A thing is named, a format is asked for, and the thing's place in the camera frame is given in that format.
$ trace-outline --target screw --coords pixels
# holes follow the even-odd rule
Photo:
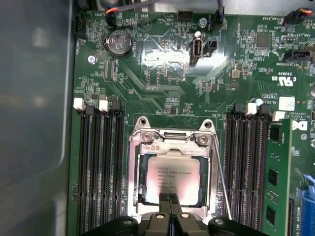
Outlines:
[[[217,225],[223,225],[223,224],[224,224],[223,220],[221,220],[221,219],[216,219],[216,220],[215,220],[215,223],[216,223]]]
[[[186,213],[183,213],[183,214],[181,214],[181,218],[187,219],[187,218],[189,218],[189,215]]]
[[[206,144],[208,142],[208,138],[205,135],[201,135],[198,137],[198,142],[200,144]]]
[[[148,133],[148,132],[145,132],[145,133],[142,134],[142,139],[144,141],[151,141],[152,140],[152,135],[150,133]]]
[[[205,28],[207,26],[207,24],[208,24],[208,21],[206,18],[200,18],[198,21],[198,25],[201,28]]]
[[[97,63],[97,58],[96,56],[89,56],[88,57],[88,62],[92,65],[96,64]]]
[[[162,214],[157,215],[157,219],[163,219],[163,218],[164,218],[164,215]]]

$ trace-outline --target usb port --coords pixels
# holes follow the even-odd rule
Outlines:
[[[192,42],[192,54],[194,57],[201,57],[202,56],[202,41],[200,38],[196,38]]]

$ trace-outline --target cpu socket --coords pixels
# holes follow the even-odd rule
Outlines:
[[[176,193],[183,212],[216,216],[220,166],[210,119],[197,130],[178,130],[152,128],[147,117],[140,117],[129,144],[129,216],[140,220],[159,211],[159,193]]]

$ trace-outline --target motherboard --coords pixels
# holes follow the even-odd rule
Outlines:
[[[315,20],[88,11],[75,30],[69,236],[158,211],[159,192],[314,235]]]

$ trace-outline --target chip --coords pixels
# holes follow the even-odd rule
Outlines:
[[[270,34],[259,33],[257,34],[256,46],[259,48],[269,48],[271,43]]]
[[[98,99],[98,94],[92,94],[91,99]]]
[[[232,82],[230,82],[230,88],[231,88],[231,89],[238,89],[239,86],[240,86],[240,84],[239,84],[239,82],[237,82],[237,81],[232,81]]]
[[[239,70],[232,70],[231,71],[231,78],[233,79],[239,79],[241,75],[241,72]]]
[[[276,212],[270,207],[267,207],[266,218],[272,225],[275,225]]]
[[[268,182],[274,186],[277,186],[278,172],[274,169],[269,169]]]
[[[160,193],[176,193],[183,206],[196,205],[200,162],[193,158],[153,156],[148,161],[146,202],[158,204]]]
[[[274,141],[280,141],[280,126],[272,125],[270,128],[270,139]]]

